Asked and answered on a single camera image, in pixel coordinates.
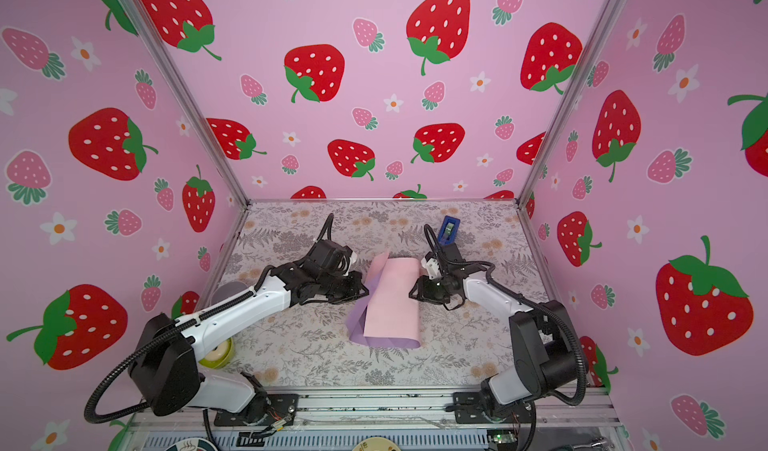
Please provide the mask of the yellow-green tape roll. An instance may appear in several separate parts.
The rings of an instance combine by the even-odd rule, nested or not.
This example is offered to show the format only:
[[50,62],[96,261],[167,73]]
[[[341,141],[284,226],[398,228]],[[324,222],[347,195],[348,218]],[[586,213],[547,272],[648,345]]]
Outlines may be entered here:
[[199,363],[210,369],[221,369],[232,360],[234,354],[234,340],[229,338],[209,352]]

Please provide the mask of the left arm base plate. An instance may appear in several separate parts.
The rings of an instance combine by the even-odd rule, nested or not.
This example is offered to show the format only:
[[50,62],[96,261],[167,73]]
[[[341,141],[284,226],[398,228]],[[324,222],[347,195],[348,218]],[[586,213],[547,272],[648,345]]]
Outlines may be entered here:
[[218,411],[214,419],[217,427],[255,426],[279,427],[292,426],[298,410],[298,394],[267,394],[256,396],[239,413]]

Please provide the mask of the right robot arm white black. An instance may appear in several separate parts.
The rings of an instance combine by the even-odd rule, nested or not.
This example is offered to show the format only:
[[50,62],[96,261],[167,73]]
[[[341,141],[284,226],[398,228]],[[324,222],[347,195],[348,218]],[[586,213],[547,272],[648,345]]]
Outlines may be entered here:
[[534,302],[512,291],[493,277],[494,264],[466,261],[454,245],[432,249],[422,268],[425,274],[409,292],[411,299],[448,311],[473,302],[507,323],[513,364],[481,383],[475,409],[504,420],[542,398],[572,407],[583,402],[588,360],[560,302]]

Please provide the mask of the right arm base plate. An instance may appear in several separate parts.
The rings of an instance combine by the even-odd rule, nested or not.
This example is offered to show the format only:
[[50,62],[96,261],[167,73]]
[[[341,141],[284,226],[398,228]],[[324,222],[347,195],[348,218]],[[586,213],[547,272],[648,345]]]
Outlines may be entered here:
[[534,405],[518,402],[498,404],[489,392],[455,392],[444,410],[459,424],[530,424]]

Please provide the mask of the blue tape dispenser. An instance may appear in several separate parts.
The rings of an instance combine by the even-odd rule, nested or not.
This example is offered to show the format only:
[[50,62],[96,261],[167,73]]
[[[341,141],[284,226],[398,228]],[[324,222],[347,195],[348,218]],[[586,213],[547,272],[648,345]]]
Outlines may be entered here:
[[460,227],[460,219],[452,216],[445,216],[438,233],[438,244],[442,247],[449,246],[455,243],[458,230]]

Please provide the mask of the purple wrapping paper sheet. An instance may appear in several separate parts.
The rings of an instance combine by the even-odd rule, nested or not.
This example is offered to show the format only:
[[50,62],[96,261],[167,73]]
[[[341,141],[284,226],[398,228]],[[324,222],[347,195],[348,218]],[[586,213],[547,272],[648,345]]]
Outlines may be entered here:
[[364,281],[369,295],[347,317],[348,339],[370,348],[420,348],[419,302],[409,293],[421,273],[415,258],[394,258],[389,252],[376,256]]

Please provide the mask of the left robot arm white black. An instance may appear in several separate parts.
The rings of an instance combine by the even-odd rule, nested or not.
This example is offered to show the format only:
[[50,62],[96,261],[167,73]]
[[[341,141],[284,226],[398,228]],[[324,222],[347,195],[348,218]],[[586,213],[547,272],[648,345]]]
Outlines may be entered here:
[[[316,241],[305,256],[266,267],[258,281],[211,307],[172,319],[165,314],[144,327],[136,350],[99,383],[86,402],[84,418],[102,424],[150,409],[168,416],[185,408],[228,413],[256,424],[269,411],[269,395],[257,378],[201,368],[217,346],[272,315],[307,304],[344,304],[368,295],[354,251],[329,239]],[[142,402],[100,414],[97,405],[109,387],[127,373]]]

